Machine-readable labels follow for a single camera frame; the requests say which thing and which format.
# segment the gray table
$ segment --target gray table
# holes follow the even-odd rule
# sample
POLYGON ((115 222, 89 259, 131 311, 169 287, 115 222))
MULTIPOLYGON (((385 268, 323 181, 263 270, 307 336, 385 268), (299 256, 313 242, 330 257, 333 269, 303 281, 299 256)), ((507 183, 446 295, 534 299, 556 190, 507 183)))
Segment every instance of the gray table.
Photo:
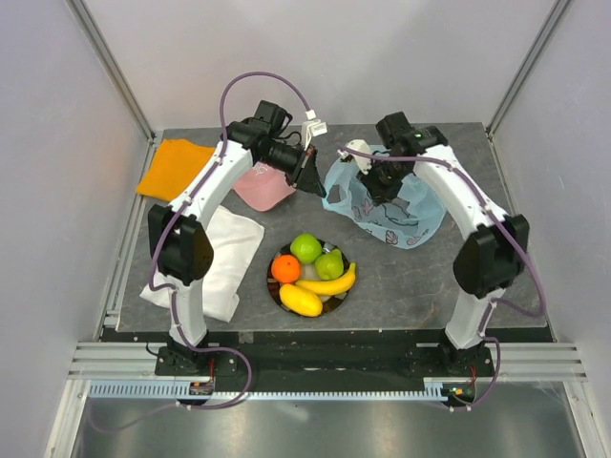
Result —
MULTIPOLYGON (((484 192, 507 208, 507 198, 482 125, 440 124, 438 127, 484 192)), ((219 134, 218 129, 172 130, 166 131, 164 138, 187 138, 199 145, 211 146, 216 144, 219 134)), ((336 145, 354 138, 380 143, 370 125, 332 126, 329 134, 316 139, 322 177, 337 157, 336 145)), ((211 330, 441 328, 452 316, 458 292, 452 263, 462 239, 449 216, 428 242, 405 251, 375 239, 350 219, 325 211, 319 198, 305 193, 295 193, 266 213, 252 210, 234 192, 223 205, 256 220, 265 228, 265 235, 238 290, 240 304, 233 320, 222 323, 209 319, 211 330), (271 300, 265 285, 271 257, 280 246, 302 232, 338 245, 358 265, 359 278, 348 300, 336 311, 318 319, 300 318, 283 311, 271 300)), ((119 331, 166 331, 169 326, 168 310, 138 296, 150 269, 147 237, 145 218, 129 272, 119 331)), ((536 290, 526 274, 516 281, 506 297, 530 310, 537 308, 536 290)), ((502 307, 496 310, 491 321, 491 326, 497 327, 543 324, 544 321, 534 322, 502 307)))

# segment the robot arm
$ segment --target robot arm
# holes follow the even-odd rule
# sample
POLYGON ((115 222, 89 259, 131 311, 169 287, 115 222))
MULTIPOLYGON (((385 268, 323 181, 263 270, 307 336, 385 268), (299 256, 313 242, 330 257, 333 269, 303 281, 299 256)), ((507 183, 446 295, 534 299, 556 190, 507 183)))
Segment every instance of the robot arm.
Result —
MULTIPOLYGON (((403 113, 396 113, 386 116, 376 129, 384 146, 390 149, 390 156, 420 156, 440 159, 451 165, 449 169, 430 161, 375 161, 355 156, 361 171, 358 177, 376 205, 396 198, 403 178, 409 173, 423 179, 444 202, 465 240, 453 264, 461 289, 445 336, 452 351, 474 347, 482 341, 491 317, 491 299, 504 294, 523 271, 524 264, 483 211, 474 190, 454 170, 459 170, 471 181, 486 202, 487 210, 492 211, 524 250, 528 241, 528 222, 522 215, 509 216, 481 191, 437 128, 416 129, 403 113)), ((363 140, 353 140, 347 146, 361 153, 369 154, 370 151, 363 140)), ((339 153, 344 158, 349 156, 344 151, 339 153)))
MULTIPOLYGON (((206 335, 201 313, 201 283, 214 259, 214 251, 205 234, 212 215, 234 184, 257 162, 261 161, 286 174, 286 181, 297 189, 325 196, 325 188, 316 170, 316 149, 311 139, 327 131, 327 125, 307 113, 304 123, 305 142, 290 146, 280 135, 292 119, 278 105, 262 101, 253 117, 232 122, 227 127, 228 142, 221 155, 222 142, 193 182, 169 205, 155 205, 148 215, 149 243, 154 255, 161 233, 175 213, 186 206, 176 225, 162 245, 158 257, 160 282, 172 284, 176 290, 180 325, 188 342, 197 345, 206 335)), ((170 337, 183 345, 174 322, 170 337)))

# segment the white wall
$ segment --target white wall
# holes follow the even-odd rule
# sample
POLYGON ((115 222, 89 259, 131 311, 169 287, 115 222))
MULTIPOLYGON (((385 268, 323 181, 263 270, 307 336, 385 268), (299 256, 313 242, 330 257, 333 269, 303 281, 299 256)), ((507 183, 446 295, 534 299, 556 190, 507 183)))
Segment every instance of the white wall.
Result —
MULTIPOLYGON (((332 123, 404 110, 416 122, 488 121, 553 0, 87 0, 156 129, 218 126, 221 91, 253 70, 281 73, 332 123)), ((228 118, 277 82, 243 82, 228 118)))
POLYGON ((91 339, 145 140, 62 0, 0 14, 0 448, 42 456, 91 339))
POLYGON ((498 133, 554 329, 611 427, 611 4, 574 2, 498 133))

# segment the black bowl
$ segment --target black bowl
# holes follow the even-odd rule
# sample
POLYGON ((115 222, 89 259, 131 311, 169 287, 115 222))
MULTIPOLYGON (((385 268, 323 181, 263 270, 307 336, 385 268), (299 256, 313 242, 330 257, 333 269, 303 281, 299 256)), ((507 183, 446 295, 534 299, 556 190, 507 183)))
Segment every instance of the black bowl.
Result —
MULTIPOLYGON (((323 253, 330 253, 331 250, 335 248, 339 248, 333 245, 332 243, 326 243, 320 239, 318 241, 323 246, 323 253)), ((289 313, 293 313, 297 315, 298 317, 302 317, 303 315, 300 315, 299 313, 294 312, 284 306, 284 304, 280 300, 281 284, 276 279, 274 279, 271 275, 272 262, 281 255, 290 255, 290 254, 291 252, 290 252, 290 243, 289 243, 283 246, 280 250, 278 250, 278 252, 274 255, 274 257, 269 262, 269 265, 267 266, 267 290, 269 291, 269 295, 271 296, 271 299, 273 299, 274 302, 278 304, 280 308, 282 308, 282 310, 289 312, 289 313)), ((348 267, 350 266, 350 262, 348 261, 346 256, 344 256, 343 251, 342 251, 342 261, 344 262, 344 273, 346 273, 348 270, 348 267)), ((323 312, 318 317, 322 317, 323 315, 326 315, 327 313, 330 313, 333 310, 336 310, 342 303, 344 303, 344 301, 346 300, 346 297, 348 296, 349 291, 350 290, 346 291, 345 293, 338 294, 337 296, 331 296, 326 302, 323 302, 323 312)))

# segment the green apple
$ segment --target green apple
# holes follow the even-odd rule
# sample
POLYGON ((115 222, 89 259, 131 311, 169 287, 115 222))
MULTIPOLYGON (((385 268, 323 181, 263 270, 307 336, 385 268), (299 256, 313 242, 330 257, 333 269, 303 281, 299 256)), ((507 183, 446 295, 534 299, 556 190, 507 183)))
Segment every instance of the green apple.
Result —
POLYGON ((301 264, 311 264, 321 256, 323 247, 311 234, 301 234, 290 244, 290 252, 301 264))

